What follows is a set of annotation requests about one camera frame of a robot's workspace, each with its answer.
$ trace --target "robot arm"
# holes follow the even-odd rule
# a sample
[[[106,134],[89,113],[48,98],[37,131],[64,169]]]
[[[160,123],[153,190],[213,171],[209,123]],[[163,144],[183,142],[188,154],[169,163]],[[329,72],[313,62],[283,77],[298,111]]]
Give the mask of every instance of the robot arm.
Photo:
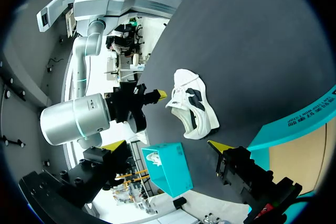
[[[43,136],[51,145],[83,139],[84,143],[80,144],[89,148],[94,146],[90,140],[107,130],[110,121],[130,121],[130,114],[135,121],[135,131],[142,131],[146,128],[142,107],[164,98],[158,90],[146,94],[145,90],[144,84],[137,86],[136,82],[122,82],[120,88],[114,88],[106,99],[101,94],[94,94],[50,106],[41,114]]]
[[[112,109],[117,111],[111,116],[111,108],[97,94],[86,95],[86,56],[97,56],[101,49],[103,35],[107,35],[126,19],[134,16],[151,16],[170,18],[182,0],[53,0],[37,14],[40,31],[46,31],[57,17],[73,3],[73,11],[77,20],[77,32],[82,36],[74,41],[72,48],[72,101],[56,104],[45,109],[41,115],[41,128],[45,139],[52,145],[59,145],[78,140],[82,148],[100,146],[100,131],[109,128],[109,121],[116,119],[124,122],[131,111],[136,121],[136,130],[145,129],[145,119],[141,108],[144,93],[133,96],[127,93],[122,100],[114,100]],[[128,107],[123,104],[131,99]]]

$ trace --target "gray table surface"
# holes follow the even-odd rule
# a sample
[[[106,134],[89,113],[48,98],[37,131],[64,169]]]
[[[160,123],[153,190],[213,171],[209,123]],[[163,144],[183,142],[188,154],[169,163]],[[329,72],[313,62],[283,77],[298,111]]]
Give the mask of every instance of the gray table surface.
[[[220,130],[187,140],[165,109],[179,68],[206,84]],[[260,128],[290,115],[335,84],[326,35],[306,0],[184,0],[160,37],[140,78],[166,101],[143,108],[151,145],[182,142],[194,190],[240,202],[215,175],[217,154],[206,140],[247,147]]]

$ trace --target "black bracket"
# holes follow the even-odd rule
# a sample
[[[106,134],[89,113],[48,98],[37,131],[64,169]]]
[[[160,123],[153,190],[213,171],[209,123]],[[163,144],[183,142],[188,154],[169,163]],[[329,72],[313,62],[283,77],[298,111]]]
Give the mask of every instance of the black bracket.
[[[3,137],[0,137],[0,140],[5,142],[6,146],[8,146],[9,144],[19,145],[21,146],[21,148],[24,148],[26,146],[26,144],[23,143],[20,139],[18,139],[16,142],[11,141],[11,140],[8,140],[5,135]]]

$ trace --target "shoe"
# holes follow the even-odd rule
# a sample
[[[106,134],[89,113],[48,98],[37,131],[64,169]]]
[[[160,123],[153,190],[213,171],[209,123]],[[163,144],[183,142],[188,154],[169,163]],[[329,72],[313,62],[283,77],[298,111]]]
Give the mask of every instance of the shoe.
[[[184,125],[184,137],[201,139],[219,128],[217,116],[206,99],[205,84],[197,74],[178,69],[172,99],[166,105]]]
[[[157,152],[152,152],[152,153],[148,154],[146,159],[148,161],[153,162],[153,165],[157,165],[157,166],[162,165],[160,156]]]

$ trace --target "teal box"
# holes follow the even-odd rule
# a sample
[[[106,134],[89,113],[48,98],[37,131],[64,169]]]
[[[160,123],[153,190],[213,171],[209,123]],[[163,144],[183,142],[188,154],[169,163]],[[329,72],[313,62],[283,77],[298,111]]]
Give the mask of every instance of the teal box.
[[[147,155],[157,152],[162,165],[154,165]],[[177,197],[193,188],[181,143],[157,144],[142,148],[151,180],[170,196]]]

